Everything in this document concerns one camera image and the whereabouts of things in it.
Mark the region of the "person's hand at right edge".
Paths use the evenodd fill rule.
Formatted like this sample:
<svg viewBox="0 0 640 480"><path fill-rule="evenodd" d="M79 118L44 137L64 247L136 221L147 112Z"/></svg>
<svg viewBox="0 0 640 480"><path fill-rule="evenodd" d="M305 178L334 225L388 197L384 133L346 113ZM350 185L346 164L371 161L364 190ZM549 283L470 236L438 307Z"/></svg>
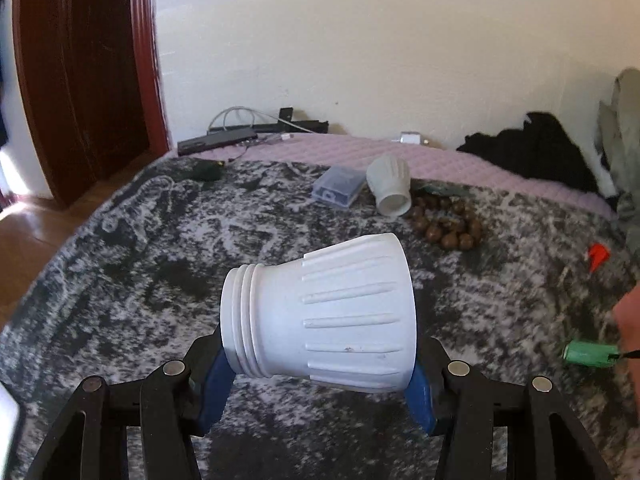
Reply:
<svg viewBox="0 0 640 480"><path fill-rule="evenodd" d="M625 352L639 349L640 338L640 284L633 289L613 308L614 320L620 331L620 348ZM625 359L628 373L634 386L636 403L640 401L640 364L638 359Z"/></svg>

